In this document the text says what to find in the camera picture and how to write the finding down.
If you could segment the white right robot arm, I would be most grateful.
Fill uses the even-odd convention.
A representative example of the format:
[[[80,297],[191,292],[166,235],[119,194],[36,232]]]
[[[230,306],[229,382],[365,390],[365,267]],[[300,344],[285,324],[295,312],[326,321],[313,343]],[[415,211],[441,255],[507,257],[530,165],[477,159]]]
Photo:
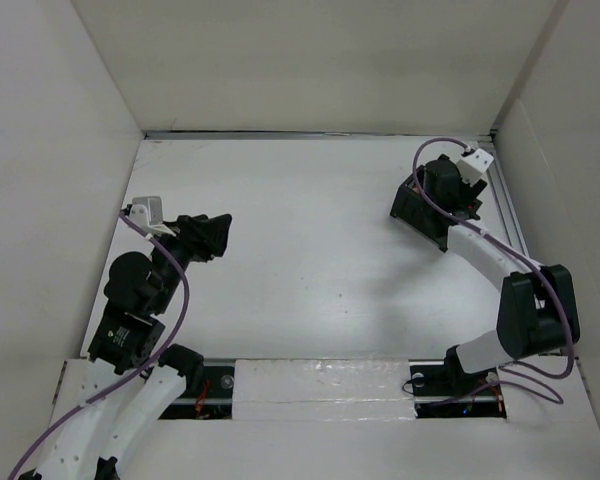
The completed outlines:
[[[562,373],[568,376],[581,334],[569,270],[530,259],[480,221],[477,194],[486,186],[482,175],[491,162],[486,152],[475,150],[458,162],[442,155],[413,169],[415,192],[429,219],[439,223],[434,239],[466,260],[500,295],[494,327],[445,354],[442,381],[456,394],[497,367],[524,365],[528,357],[557,349],[568,353]]]

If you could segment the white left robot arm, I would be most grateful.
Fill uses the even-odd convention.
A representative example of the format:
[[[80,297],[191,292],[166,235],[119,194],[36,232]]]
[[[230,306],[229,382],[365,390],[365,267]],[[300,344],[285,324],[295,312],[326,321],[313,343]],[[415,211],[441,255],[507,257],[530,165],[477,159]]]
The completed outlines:
[[[153,249],[111,264],[77,403],[26,450],[11,479],[119,479],[177,398],[209,390],[203,356],[174,338],[190,304],[186,270],[224,255],[232,217],[181,215],[160,224],[139,210],[130,204],[119,218]]]

